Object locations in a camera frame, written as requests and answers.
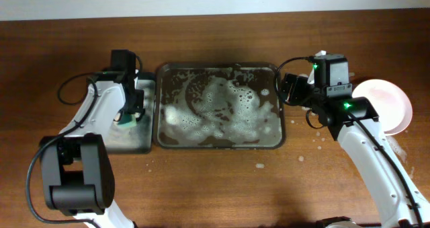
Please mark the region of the large black wash tray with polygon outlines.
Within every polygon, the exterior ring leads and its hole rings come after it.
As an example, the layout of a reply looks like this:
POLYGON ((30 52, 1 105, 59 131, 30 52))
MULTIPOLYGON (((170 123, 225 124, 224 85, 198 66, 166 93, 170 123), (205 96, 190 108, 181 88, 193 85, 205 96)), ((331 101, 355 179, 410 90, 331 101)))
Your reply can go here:
POLYGON ((266 62, 167 63, 157 71, 153 139, 165 149, 277 149, 284 110, 266 62))

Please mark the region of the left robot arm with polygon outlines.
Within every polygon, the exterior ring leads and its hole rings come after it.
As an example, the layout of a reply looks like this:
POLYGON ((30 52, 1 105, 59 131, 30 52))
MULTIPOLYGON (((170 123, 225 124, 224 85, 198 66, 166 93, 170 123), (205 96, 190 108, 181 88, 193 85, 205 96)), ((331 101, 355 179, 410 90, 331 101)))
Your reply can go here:
POLYGON ((104 71, 88 78, 87 93, 73 120, 44 137, 40 161, 46 206, 67 216, 65 223, 88 227, 135 227, 114 201, 115 179, 104 139, 117 113, 144 111, 135 71, 104 71))

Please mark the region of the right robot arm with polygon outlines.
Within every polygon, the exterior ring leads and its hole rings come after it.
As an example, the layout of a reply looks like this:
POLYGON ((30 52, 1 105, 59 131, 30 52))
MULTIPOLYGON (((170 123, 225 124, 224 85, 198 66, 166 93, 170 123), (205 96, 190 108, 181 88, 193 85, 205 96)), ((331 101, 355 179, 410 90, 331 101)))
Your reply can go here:
POLYGON ((419 192, 392 150, 379 116, 364 97, 353 98, 348 77, 326 80, 287 73, 273 80, 283 104, 318 116, 355 164, 374 200, 383 227, 428 227, 429 201, 419 192))

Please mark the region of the green yellow sponge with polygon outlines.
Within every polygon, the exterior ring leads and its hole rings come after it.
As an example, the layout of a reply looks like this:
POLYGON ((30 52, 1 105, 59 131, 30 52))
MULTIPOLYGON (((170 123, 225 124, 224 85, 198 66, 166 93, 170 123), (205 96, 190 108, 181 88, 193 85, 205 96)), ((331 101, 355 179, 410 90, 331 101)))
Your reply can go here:
POLYGON ((132 128, 137 125, 137 121, 133 114, 118 112, 114 117, 114 124, 116 124, 119 128, 132 128))

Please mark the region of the small black soapy tray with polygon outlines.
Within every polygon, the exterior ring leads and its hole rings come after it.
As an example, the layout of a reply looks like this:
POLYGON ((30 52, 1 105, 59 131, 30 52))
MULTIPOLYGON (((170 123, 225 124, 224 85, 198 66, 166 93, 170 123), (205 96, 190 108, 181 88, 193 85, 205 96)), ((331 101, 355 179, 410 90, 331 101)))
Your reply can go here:
POLYGON ((141 73, 136 81, 136 89, 144 90, 143 115, 134 114, 137 125, 119 128, 114 121, 103 139, 109 154, 146 154, 151 150, 156 96, 154 73, 141 73))

